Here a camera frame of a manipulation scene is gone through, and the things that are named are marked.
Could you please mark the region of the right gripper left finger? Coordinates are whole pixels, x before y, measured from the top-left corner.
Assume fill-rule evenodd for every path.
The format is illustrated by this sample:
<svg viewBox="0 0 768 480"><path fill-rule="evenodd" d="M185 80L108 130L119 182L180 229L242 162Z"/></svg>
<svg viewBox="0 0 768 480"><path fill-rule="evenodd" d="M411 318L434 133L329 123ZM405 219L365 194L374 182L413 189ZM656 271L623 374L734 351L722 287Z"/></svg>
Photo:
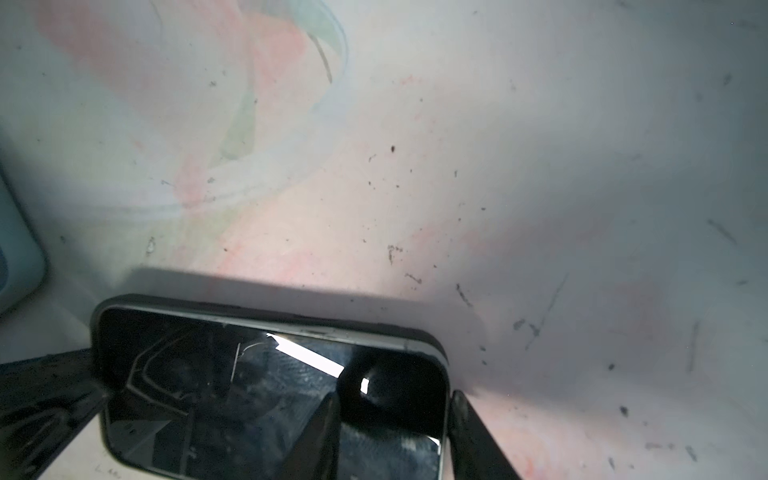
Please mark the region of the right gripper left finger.
<svg viewBox="0 0 768 480"><path fill-rule="evenodd" d="M341 404L337 393L327 394L281 465L282 479L337 478Z"/></svg>

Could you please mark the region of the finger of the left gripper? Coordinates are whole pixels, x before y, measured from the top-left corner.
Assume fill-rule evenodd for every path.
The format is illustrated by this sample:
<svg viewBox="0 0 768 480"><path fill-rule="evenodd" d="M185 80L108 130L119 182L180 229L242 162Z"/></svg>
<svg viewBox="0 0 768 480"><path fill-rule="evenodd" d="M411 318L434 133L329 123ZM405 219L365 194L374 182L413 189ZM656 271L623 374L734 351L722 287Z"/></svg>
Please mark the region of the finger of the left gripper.
<svg viewBox="0 0 768 480"><path fill-rule="evenodd" d="M105 407L89 349L1 366L1 477L37 479Z"/></svg>

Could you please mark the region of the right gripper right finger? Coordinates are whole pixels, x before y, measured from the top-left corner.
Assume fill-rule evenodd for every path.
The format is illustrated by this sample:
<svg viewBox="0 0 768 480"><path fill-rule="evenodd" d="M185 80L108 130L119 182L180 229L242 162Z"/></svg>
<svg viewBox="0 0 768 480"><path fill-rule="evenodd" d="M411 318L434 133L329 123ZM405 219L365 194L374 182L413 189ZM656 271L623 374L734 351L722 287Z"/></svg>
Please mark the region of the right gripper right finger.
<svg viewBox="0 0 768 480"><path fill-rule="evenodd" d="M455 390L450 400L447 434L456 480L521 480L460 390Z"/></svg>

